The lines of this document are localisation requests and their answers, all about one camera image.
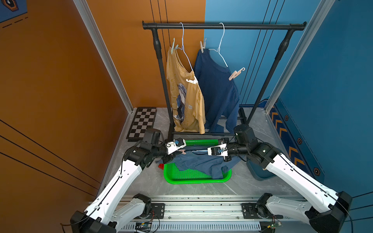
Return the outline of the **left green circuit board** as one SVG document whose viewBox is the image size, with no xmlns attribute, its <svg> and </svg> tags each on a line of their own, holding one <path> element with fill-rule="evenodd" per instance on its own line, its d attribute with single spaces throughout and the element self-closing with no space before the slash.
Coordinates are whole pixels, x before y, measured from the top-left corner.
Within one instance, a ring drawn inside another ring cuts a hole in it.
<svg viewBox="0 0 373 233">
<path fill-rule="evenodd" d="M 150 233 L 152 230 L 152 222 L 136 222 L 134 227 L 135 233 Z"/>
</svg>

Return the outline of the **black clothes rack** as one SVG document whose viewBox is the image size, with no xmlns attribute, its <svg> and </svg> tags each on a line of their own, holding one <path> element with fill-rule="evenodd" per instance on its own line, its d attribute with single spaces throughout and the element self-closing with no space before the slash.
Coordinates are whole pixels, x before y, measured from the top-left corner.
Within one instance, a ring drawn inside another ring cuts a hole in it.
<svg viewBox="0 0 373 233">
<path fill-rule="evenodd" d="M 307 26 L 307 22 L 305 21 L 302 24 L 250 24 L 250 23 L 228 23 L 228 24 L 223 24 L 223 23 L 186 23 L 186 24 L 181 24 L 181 23 L 146 23 L 142 22 L 142 28 L 144 30 L 150 30 L 152 32 L 153 36 L 153 46 L 154 50 L 156 53 L 158 65 L 159 65 L 159 70 L 160 70 L 160 75 L 161 75 L 161 80 L 162 80 L 162 85 L 163 85 L 163 90 L 164 90 L 164 95 L 166 99 L 166 105 L 167 105 L 167 110 L 168 110 L 168 115 L 169 115 L 169 130 L 168 130 L 168 136 L 167 139 L 169 141 L 174 139 L 175 135 L 198 135 L 199 133 L 193 133 L 193 132 L 176 132 L 174 130 L 175 124 L 173 120 L 173 113 L 172 113 L 172 108 L 171 108 L 171 101 L 170 97 L 168 94 L 168 88 L 166 84 L 166 75 L 165 75 L 165 70 L 163 66 L 163 59 L 162 59 L 162 48 L 161 48 L 161 42 L 158 36 L 158 30 L 162 29 L 181 29 L 181 30 L 286 30 L 287 33 L 282 40 L 278 52 L 275 56 L 275 60 L 271 66 L 271 69 L 266 77 L 266 80 L 258 94 L 258 97 L 252 107 L 252 110 L 250 112 L 250 115 L 248 118 L 243 119 L 241 118 L 241 122 L 249 125 L 251 122 L 254 113 L 256 112 L 257 107 L 259 106 L 259 103 L 262 100 L 262 97 L 265 93 L 265 90 L 267 89 L 267 86 L 279 64 L 281 61 L 285 51 L 287 50 L 290 40 L 296 31 L 303 31 Z"/>
</svg>

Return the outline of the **white clothespin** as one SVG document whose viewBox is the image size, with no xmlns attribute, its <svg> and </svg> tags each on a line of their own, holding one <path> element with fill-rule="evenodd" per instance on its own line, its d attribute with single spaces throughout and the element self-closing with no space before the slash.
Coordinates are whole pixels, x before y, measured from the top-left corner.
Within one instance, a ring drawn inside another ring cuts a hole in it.
<svg viewBox="0 0 373 233">
<path fill-rule="evenodd" d="M 198 80 L 196 76 L 193 77 L 194 79 L 186 79 L 186 82 L 192 83 L 192 84 L 198 84 Z"/>
</svg>

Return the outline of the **beige clothespin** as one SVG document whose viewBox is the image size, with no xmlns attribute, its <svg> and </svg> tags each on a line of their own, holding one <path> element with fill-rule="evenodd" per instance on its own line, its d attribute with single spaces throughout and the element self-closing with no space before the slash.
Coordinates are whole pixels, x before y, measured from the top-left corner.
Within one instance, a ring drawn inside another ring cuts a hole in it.
<svg viewBox="0 0 373 233">
<path fill-rule="evenodd" d="M 201 53 L 204 53 L 204 51 L 206 49 L 206 42 L 207 42 L 206 38 L 204 38 L 203 41 L 200 41 L 200 51 L 201 51 Z"/>
</svg>

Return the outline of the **black white checkerboard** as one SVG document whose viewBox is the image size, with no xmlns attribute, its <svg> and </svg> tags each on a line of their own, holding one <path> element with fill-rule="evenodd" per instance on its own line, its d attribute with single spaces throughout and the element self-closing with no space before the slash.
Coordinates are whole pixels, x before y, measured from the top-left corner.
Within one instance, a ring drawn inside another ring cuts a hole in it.
<svg viewBox="0 0 373 233">
<path fill-rule="evenodd" d="M 155 107 L 139 107 L 131 123 L 126 139 L 129 142 L 142 140 L 147 129 L 153 127 L 157 109 Z"/>
</svg>

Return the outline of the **light blue hanger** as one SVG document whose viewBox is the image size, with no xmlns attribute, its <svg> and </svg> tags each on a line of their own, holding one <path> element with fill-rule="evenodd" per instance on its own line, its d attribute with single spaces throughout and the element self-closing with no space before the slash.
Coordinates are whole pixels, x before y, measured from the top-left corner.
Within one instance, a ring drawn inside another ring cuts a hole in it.
<svg viewBox="0 0 373 233">
<path fill-rule="evenodd" d="M 208 150 L 193 150 L 192 153 L 197 155 L 203 155 L 208 154 Z"/>
</svg>

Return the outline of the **teal plastic tub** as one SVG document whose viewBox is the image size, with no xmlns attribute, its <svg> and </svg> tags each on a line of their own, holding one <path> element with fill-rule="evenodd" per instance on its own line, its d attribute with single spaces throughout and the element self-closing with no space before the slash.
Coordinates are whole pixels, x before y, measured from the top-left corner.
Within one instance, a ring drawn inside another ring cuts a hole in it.
<svg viewBox="0 0 373 233">
<path fill-rule="evenodd" d="M 268 170 L 264 170 L 260 166 L 261 160 L 257 161 L 256 159 L 250 159 L 247 157 L 247 168 L 251 172 L 252 176 L 258 181 L 264 181 L 271 178 L 274 178 L 276 175 L 269 172 Z"/>
</svg>

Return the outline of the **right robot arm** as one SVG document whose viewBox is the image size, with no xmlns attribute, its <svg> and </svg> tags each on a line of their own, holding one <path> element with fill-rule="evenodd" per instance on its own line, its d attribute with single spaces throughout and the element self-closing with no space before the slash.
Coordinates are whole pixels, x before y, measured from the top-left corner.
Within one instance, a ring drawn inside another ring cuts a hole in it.
<svg viewBox="0 0 373 233">
<path fill-rule="evenodd" d="M 234 128 L 234 142 L 227 141 L 210 155 L 224 159 L 238 157 L 260 166 L 276 175 L 305 198 L 304 201 L 283 199 L 270 193 L 263 194 L 255 204 L 260 218 L 278 215 L 309 224 L 318 233 L 338 233 L 347 218 L 352 197 L 337 192 L 299 169 L 278 148 L 267 142 L 259 142 L 253 129 L 242 124 Z"/>
</svg>

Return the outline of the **pale green clothespin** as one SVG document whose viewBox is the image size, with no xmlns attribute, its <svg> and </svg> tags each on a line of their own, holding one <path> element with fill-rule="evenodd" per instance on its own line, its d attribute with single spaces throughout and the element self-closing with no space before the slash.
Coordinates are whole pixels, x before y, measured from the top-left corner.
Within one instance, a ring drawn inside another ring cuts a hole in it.
<svg viewBox="0 0 373 233">
<path fill-rule="evenodd" d="M 175 38 L 174 38 L 172 46 L 171 46 L 171 54 L 173 54 L 177 49 L 179 49 L 179 45 L 175 43 Z"/>
</svg>

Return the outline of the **navy blue t-shirt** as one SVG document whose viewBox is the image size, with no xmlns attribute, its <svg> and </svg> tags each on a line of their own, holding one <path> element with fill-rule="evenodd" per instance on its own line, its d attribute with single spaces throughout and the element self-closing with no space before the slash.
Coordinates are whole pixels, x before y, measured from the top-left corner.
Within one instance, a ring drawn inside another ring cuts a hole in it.
<svg viewBox="0 0 373 233">
<path fill-rule="evenodd" d="M 195 75 L 205 101 L 205 128 L 210 133 L 234 132 L 239 114 L 238 88 L 230 81 L 228 67 L 218 65 L 210 51 L 198 51 L 195 62 Z"/>
</svg>

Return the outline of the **yellow printed t-shirt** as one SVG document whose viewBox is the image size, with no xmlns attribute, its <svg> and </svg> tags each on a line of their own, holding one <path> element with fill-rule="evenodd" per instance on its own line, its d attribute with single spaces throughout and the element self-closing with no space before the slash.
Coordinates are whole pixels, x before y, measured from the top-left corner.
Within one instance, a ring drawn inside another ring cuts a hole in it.
<svg viewBox="0 0 373 233">
<path fill-rule="evenodd" d="M 169 81 L 171 107 L 175 131 L 205 133 L 205 100 L 199 84 L 186 82 L 194 79 L 193 71 L 188 72 L 183 66 L 178 52 L 167 55 L 166 78 Z"/>
</svg>

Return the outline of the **green plastic basket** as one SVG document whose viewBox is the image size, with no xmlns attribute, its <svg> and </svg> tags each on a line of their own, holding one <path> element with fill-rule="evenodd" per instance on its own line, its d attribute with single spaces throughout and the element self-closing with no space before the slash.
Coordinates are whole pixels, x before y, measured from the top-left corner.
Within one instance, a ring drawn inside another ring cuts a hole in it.
<svg viewBox="0 0 373 233">
<path fill-rule="evenodd" d="M 187 140 L 186 146 L 203 146 L 206 148 L 217 146 L 221 144 L 221 139 L 208 139 L 208 140 Z M 175 163 L 168 163 L 164 165 L 164 178 L 170 184 L 194 184 L 194 183 L 225 183 L 231 176 L 232 171 L 229 170 L 223 175 L 223 179 L 212 179 L 209 175 L 206 175 L 197 170 L 185 170 L 180 171 Z"/>
</svg>

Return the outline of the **light pink clothespin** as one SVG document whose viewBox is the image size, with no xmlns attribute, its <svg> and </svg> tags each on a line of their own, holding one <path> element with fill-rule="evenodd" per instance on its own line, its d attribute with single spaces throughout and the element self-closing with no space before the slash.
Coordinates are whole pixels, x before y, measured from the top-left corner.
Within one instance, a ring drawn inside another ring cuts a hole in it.
<svg viewBox="0 0 373 233">
<path fill-rule="evenodd" d="M 243 67 L 243 68 L 239 69 L 238 71 L 237 71 L 237 70 L 234 71 L 234 72 L 230 75 L 229 80 L 231 81 L 231 80 L 235 79 L 236 77 L 238 77 L 238 76 L 239 76 L 243 71 L 245 71 L 245 70 L 246 70 L 246 68 Z"/>
</svg>

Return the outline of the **light blue t-shirt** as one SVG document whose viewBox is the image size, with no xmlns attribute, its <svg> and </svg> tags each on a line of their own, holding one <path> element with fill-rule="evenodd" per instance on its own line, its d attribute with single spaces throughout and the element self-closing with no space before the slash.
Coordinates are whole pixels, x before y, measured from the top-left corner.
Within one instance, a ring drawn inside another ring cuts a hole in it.
<svg viewBox="0 0 373 233">
<path fill-rule="evenodd" d="M 186 154 L 177 155 L 172 160 L 172 163 L 175 163 L 180 171 L 188 169 L 197 170 L 215 180 L 223 179 L 223 175 L 241 161 L 237 156 L 232 156 L 231 161 L 224 162 L 222 156 L 197 155 L 192 153 L 193 150 L 207 150 L 203 146 L 187 146 L 184 149 Z"/>
</svg>

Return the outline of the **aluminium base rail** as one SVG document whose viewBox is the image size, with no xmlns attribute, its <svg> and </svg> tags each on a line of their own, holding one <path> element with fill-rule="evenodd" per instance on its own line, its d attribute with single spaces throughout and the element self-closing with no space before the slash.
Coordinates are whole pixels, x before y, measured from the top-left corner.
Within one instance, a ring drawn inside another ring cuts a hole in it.
<svg viewBox="0 0 373 233">
<path fill-rule="evenodd" d="M 241 204 L 241 212 L 247 219 L 266 219 L 274 223 L 279 222 L 277 216 L 284 216 L 307 223 L 319 233 L 339 232 L 338 223 L 331 219 L 337 209 L 337 199 L 327 193 L 318 192 L 317 194 L 320 198 L 316 201 L 307 199 L 305 202 L 300 202 L 265 193 L 256 203 Z M 152 211 L 153 207 L 154 205 L 151 204 L 151 211 L 147 217 L 156 216 L 160 219 L 160 215 Z M 201 217 L 202 220 L 207 220 L 211 217 L 212 220 L 224 221 L 230 208 L 224 203 L 191 203 L 179 206 L 167 204 L 166 209 L 176 211 L 178 218 L 186 217 L 191 220 Z"/>
</svg>

